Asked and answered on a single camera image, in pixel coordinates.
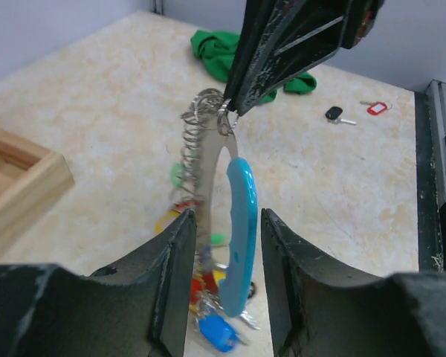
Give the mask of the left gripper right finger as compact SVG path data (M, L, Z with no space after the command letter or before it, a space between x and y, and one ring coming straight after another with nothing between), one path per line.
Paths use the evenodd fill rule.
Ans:
M353 268L261 212L262 262L275 356L385 356L372 312L375 275Z

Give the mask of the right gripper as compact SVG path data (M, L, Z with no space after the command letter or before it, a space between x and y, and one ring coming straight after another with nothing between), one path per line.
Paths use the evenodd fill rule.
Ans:
M245 115L340 46L355 47L372 30L384 2L353 0L348 12L348 2L338 0L247 1L224 90L227 106Z

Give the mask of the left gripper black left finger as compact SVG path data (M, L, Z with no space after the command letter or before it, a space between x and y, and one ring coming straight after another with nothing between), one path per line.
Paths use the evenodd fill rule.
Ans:
M187 331L196 217L185 210L164 231L90 278L111 289L101 306L105 356L182 356Z

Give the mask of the large metal keyring with keys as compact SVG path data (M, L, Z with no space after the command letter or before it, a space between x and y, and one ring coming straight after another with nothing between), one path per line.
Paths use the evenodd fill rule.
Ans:
M230 101L204 89L181 114L180 160L170 171L171 205L155 226L161 232L185 210L196 219L189 310L198 334L220 353L245 337L230 322L257 322L246 306L254 293L258 199L253 172L239 154Z

